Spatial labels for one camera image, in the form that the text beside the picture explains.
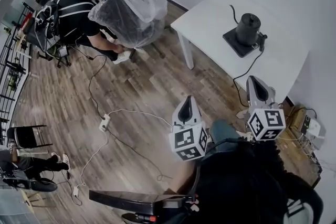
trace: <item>black t-shirt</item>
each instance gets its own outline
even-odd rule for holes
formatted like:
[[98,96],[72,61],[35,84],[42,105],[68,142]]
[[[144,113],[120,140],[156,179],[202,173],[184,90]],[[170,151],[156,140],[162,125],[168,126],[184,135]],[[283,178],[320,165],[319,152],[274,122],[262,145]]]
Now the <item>black t-shirt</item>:
[[[91,2],[91,0],[60,0],[59,8],[67,7],[81,2]],[[89,20],[88,13],[78,13],[71,16],[60,18],[59,31],[64,42],[75,44],[76,39],[80,38],[81,44],[89,39],[86,36],[94,36],[100,33],[101,26],[96,22]]]

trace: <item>power outlet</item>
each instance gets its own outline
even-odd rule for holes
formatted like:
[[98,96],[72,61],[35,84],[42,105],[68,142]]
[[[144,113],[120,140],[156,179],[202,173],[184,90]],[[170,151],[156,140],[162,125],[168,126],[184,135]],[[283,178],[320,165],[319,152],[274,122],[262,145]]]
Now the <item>power outlet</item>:
[[105,114],[103,117],[103,120],[101,121],[99,125],[99,130],[101,130],[102,132],[106,132],[106,129],[109,126],[110,120],[111,120],[110,116]]
[[74,190],[74,191],[73,191],[73,195],[74,195],[76,198],[78,198],[78,195],[79,195],[79,189],[78,189],[78,187],[74,187],[73,190]]

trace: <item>jeans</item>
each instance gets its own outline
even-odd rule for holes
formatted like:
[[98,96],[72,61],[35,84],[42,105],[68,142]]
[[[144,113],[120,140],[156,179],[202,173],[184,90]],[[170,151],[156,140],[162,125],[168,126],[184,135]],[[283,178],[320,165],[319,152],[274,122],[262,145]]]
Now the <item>jeans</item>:
[[31,158],[30,168],[25,171],[29,179],[40,178],[40,173],[43,171],[54,171],[58,172],[61,170],[68,170],[69,167],[65,163],[57,163],[57,156],[52,156],[49,159]]
[[[211,128],[210,128],[210,135],[214,140],[214,143],[220,142],[226,138],[239,138],[239,134],[233,129],[225,120],[219,119],[216,120]],[[213,150],[211,150],[206,157],[218,153],[218,152],[230,152],[234,151],[237,148],[237,143],[223,143],[218,145]]]
[[116,52],[114,52],[113,50],[100,50],[95,48],[91,42],[89,41],[87,36],[82,36],[81,38],[79,38],[76,42],[79,45],[83,45],[86,47],[91,47],[92,49],[95,49],[96,51],[98,51],[100,54],[103,54],[105,56],[107,56],[111,61],[115,61],[118,58],[118,54]]

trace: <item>wire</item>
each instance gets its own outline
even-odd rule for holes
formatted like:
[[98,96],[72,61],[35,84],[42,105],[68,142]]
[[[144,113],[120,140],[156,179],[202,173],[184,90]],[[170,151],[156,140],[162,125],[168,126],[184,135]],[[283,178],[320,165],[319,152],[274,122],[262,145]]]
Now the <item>wire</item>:
[[[71,197],[72,202],[73,202],[75,205],[77,205],[77,206],[82,206],[82,205],[83,205],[83,202],[82,202],[78,197],[76,197],[76,196],[74,196],[74,195],[72,194],[72,186],[71,186],[69,180],[68,180],[68,179],[65,177],[65,175],[63,174],[63,170],[61,171],[61,173],[62,173],[62,175],[63,175],[65,181],[62,181],[62,182],[60,182],[60,183],[57,183],[57,185],[60,185],[60,184],[62,184],[62,183],[68,183],[68,185],[69,185],[69,187],[70,187],[70,197]],[[74,201],[74,197],[80,202],[80,204],[75,203],[75,201]]]
[[233,5],[229,5],[233,11],[233,19],[235,20],[235,22],[238,24],[238,21],[236,19],[236,11],[235,11],[235,8],[233,8]]
[[118,110],[115,110],[115,111],[111,111],[108,116],[114,112],[118,112],[118,111],[127,111],[127,112],[136,112],[136,113],[140,113],[140,114],[145,114],[145,115],[149,115],[149,116],[153,116],[155,118],[158,118],[160,120],[163,120],[166,124],[168,124],[171,128],[173,127],[168,121],[166,121],[164,118],[161,118],[159,116],[155,116],[151,113],[146,113],[146,112],[141,112],[141,111],[132,111],[132,110],[127,110],[127,109],[118,109]]
[[234,83],[234,85],[235,85],[235,87],[236,87],[236,89],[237,89],[240,104],[241,104],[242,106],[246,107],[246,108],[248,108],[249,106],[248,106],[248,105],[244,105],[243,102],[242,102],[242,99],[241,99],[241,97],[240,97],[240,92],[239,92],[239,89],[238,89],[238,86],[237,86],[237,83],[236,83],[236,79],[239,79],[239,78],[245,76],[247,73],[250,72],[250,70],[251,70],[252,66],[254,65],[254,63],[255,63],[255,62],[258,60],[258,58],[264,53],[264,50],[265,50],[265,48],[263,48],[263,50],[261,51],[261,53],[256,57],[256,59],[254,59],[253,63],[250,65],[249,69],[248,69],[244,74],[242,74],[242,75],[240,75],[240,76],[237,76],[237,77],[233,78],[233,83]]
[[107,60],[107,56],[105,56],[105,55],[96,55],[93,59],[95,60],[98,56],[104,56],[104,57],[105,57],[105,62],[104,62],[104,64],[98,69],[98,71],[91,77],[90,82],[89,82],[89,92],[90,92],[91,98],[92,98],[93,101],[96,103],[96,110],[97,110],[97,113],[98,113],[98,115],[100,116],[100,118],[103,120],[103,116],[100,115],[100,113],[99,113],[98,102],[97,102],[96,99],[93,97],[93,94],[92,94],[92,92],[91,92],[91,90],[90,90],[90,85],[91,85],[92,79],[93,79],[93,78],[99,73],[99,71],[105,66],[105,64],[106,64],[106,60]]
[[294,112],[290,113],[288,116],[285,116],[285,117],[290,118],[291,116],[294,116],[298,111],[300,111],[302,109],[312,110],[315,113],[315,119],[317,119],[317,113],[316,113],[315,109],[308,109],[305,106],[303,108],[299,108],[299,109],[295,110]]
[[120,140],[116,135],[114,135],[108,128],[106,129],[116,140],[118,140],[120,143],[122,143],[124,146],[128,147],[129,149],[131,149],[133,152],[135,152],[136,154],[138,154],[140,157],[146,159],[149,163],[151,163],[158,171],[159,171],[159,175],[156,178],[157,181],[161,181],[164,177],[169,178],[169,179],[173,179],[170,176],[166,176],[164,175],[161,170],[157,167],[156,164],[154,164],[150,159],[148,159],[147,157],[143,156],[142,154],[140,154],[139,152],[137,152],[134,148],[132,148],[129,144],[125,143],[124,141]]
[[77,51],[79,51],[81,54],[83,54],[86,58],[88,58],[88,59],[90,59],[91,60],[91,56],[88,56],[88,55],[86,55],[84,52],[82,52],[82,51],[80,51],[79,49],[77,49],[75,46],[70,46],[71,48],[73,48],[73,49],[75,49],[75,50],[77,50]]
[[98,152],[99,152],[103,147],[105,147],[105,146],[109,143],[108,138],[107,138],[107,135],[106,135],[105,132],[104,132],[104,135],[105,135],[105,143],[104,143],[103,145],[100,146],[100,148],[99,148],[99,149],[98,149],[98,150],[91,156],[91,158],[88,160],[88,162],[87,162],[86,165],[84,166],[84,168],[83,168],[83,170],[82,170],[82,173],[81,173],[80,176],[79,176],[79,180],[80,180],[81,184],[77,185],[77,188],[78,188],[79,186],[86,186],[86,183],[82,181],[82,176],[83,176],[83,173],[84,173],[85,168],[88,166],[88,164],[90,163],[90,161],[92,160],[92,158],[95,157],[95,156],[98,154]]
[[280,136],[278,138],[281,139],[281,140],[297,141],[297,140],[300,140],[301,138],[303,138],[303,136],[304,136],[304,133],[302,133],[301,136],[297,139],[287,139],[287,138],[282,138]]

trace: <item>black device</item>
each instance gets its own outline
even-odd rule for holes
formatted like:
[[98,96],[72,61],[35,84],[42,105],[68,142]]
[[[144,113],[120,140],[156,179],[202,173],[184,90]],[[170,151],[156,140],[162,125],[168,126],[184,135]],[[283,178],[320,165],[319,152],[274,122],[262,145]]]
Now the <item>black device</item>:
[[245,13],[237,27],[225,33],[223,38],[229,43],[239,57],[242,58],[258,47],[260,48],[260,51],[264,49],[267,35],[263,35],[259,31],[260,26],[260,19],[256,15],[252,13]]
[[113,208],[119,208],[135,214],[121,216],[126,224],[160,223],[160,216],[169,210],[178,212],[193,201],[188,195],[156,195],[130,193],[127,191],[89,191],[89,199]]

